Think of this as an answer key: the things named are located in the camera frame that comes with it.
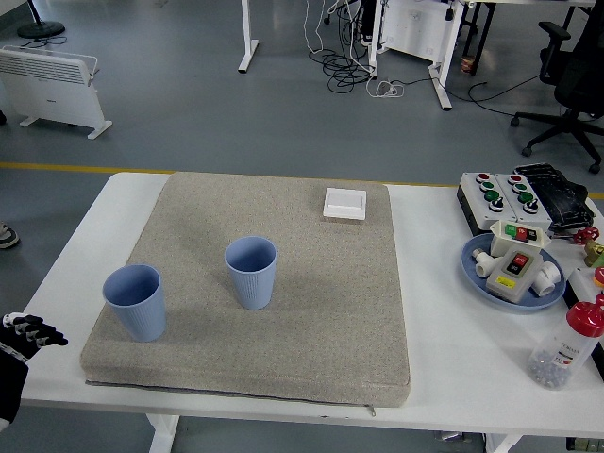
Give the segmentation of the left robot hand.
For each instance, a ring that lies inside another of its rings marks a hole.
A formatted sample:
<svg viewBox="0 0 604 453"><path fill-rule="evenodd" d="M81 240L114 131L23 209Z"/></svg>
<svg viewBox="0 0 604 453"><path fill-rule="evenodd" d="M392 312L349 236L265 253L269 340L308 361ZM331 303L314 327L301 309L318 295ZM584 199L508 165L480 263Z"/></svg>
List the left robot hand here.
<svg viewBox="0 0 604 453"><path fill-rule="evenodd" d="M43 347L65 346L68 340L39 316L22 312L1 319L1 429L13 423L29 371L27 362Z"/></svg>

